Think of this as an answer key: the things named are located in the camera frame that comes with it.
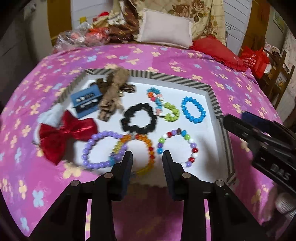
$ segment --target purple beaded bracelet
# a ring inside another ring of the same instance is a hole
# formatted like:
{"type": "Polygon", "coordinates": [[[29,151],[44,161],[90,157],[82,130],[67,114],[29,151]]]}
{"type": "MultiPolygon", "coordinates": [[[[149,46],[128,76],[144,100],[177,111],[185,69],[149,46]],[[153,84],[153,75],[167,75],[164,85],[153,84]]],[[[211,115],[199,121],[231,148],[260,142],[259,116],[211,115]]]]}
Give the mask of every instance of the purple beaded bracelet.
{"type": "Polygon", "coordinates": [[[94,144],[99,140],[103,139],[105,137],[113,137],[114,139],[119,139],[122,138],[122,135],[113,132],[113,131],[103,131],[99,132],[97,134],[94,134],[91,136],[91,139],[89,139],[85,145],[85,148],[83,149],[83,154],[81,156],[82,158],[82,165],[86,167],[87,169],[100,169],[100,168],[105,168],[105,167],[111,167],[115,163],[120,162],[122,156],[124,156],[125,151],[127,150],[127,145],[124,144],[122,145],[120,151],[118,154],[115,153],[110,153],[109,160],[107,161],[102,161],[99,163],[90,163],[88,160],[88,154],[90,153],[90,150],[94,146],[94,144]]]}

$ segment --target silver bolt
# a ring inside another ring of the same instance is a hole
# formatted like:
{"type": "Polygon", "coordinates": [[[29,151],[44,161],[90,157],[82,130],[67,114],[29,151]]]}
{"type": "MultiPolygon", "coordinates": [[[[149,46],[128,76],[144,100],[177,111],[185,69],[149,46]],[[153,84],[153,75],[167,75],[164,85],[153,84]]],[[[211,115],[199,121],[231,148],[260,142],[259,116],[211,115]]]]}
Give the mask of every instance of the silver bolt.
{"type": "Polygon", "coordinates": [[[104,174],[104,177],[105,178],[111,178],[111,177],[113,177],[113,174],[111,172],[107,172],[107,173],[104,174]]]}
{"type": "Polygon", "coordinates": [[[76,187],[78,184],[79,184],[79,181],[78,180],[73,180],[71,182],[71,186],[73,186],[73,187],[76,187]]]}
{"type": "Polygon", "coordinates": [[[224,183],[222,180],[217,180],[217,181],[216,181],[216,185],[217,185],[218,187],[223,187],[224,184],[225,184],[225,183],[224,183]]]}
{"type": "Polygon", "coordinates": [[[191,177],[191,174],[189,172],[184,172],[184,173],[182,173],[182,177],[189,178],[189,177],[191,177]]]}

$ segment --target red bow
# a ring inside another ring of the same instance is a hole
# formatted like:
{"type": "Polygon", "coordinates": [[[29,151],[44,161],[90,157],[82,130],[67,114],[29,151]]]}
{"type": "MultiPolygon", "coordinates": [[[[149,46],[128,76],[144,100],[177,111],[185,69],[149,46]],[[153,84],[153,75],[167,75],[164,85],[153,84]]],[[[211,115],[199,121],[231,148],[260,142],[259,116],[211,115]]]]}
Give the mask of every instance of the red bow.
{"type": "Polygon", "coordinates": [[[60,129],[41,124],[39,131],[40,146],[44,155],[56,165],[64,156],[68,138],[88,141],[93,134],[98,133],[98,127],[92,118],[78,120],[68,110],[64,112],[62,123],[64,125],[60,129]]]}

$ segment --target bedsheet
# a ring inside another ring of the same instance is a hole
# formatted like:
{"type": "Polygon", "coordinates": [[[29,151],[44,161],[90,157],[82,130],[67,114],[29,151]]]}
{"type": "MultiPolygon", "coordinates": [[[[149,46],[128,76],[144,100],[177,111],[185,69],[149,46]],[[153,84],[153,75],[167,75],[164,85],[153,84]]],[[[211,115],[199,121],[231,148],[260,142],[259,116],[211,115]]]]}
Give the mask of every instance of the bedsheet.
{"type": "MultiPolygon", "coordinates": [[[[75,179],[96,175],[67,162],[53,166],[31,144],[38,116],[48,110],[71,80],[85,68],[147,70],[189,78],[212,86],[224,114],[249,111],[281,122],[250,69],[235,72],[193,50],[142,44],[106,45],[45,57],[13,93],[1,114],[0,189],[16,224],[29,235],[41,217],[75,179]]],[[[261,223],[272,181],[251,167],[246,142],[230,133],[236,168],[235,194],[261,223]]],[[[181,236],[182,202],[173,202],[165,188],[131,185],[121,203],[114,202],[118,240],[177,241],[181,236]]],[[[90,230],[87,211],[86,235],[90,230]]]]}

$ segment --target wall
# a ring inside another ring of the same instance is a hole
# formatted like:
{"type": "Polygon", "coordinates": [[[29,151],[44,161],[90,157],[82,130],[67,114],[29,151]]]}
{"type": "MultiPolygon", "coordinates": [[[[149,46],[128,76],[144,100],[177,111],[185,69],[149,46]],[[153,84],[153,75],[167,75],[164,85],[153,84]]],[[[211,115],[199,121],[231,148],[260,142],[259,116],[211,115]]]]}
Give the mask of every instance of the wall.
{"type": "Polygon", "coordinates": [[[275,9],[270,7],[269,21],[267,26],[267,31],[265,35],[265,42],[278,47],[279,50],[282,49],[286,33],[282,33],[279,27],[272,20],[274,17],[275,9]]]}
{"type": "Polygon", "coordinates": [[[235,54],[239,53],[239,49],[244,39],[250,12],[251,0],[224,0],[225,24],[231,26],[228,32],[227,47],[235,54]]]}
{"type": "Polygon", "coordinates": [[[28,49],[33,61],[37,64],[52,51],[47,23],[47,1],[33,0],[24,11],[28,49]],[[36,3],[36,10],[31,13],[30,8],[34,3],[36,3]]]}
{"type": "Polygon", "coordinates": [[[109,12],[113,7],[113,0],[71,0],[72,28],[79,25],[79,18],[87,17],[92,23],[92,18],[101,12],[109,12]]]}

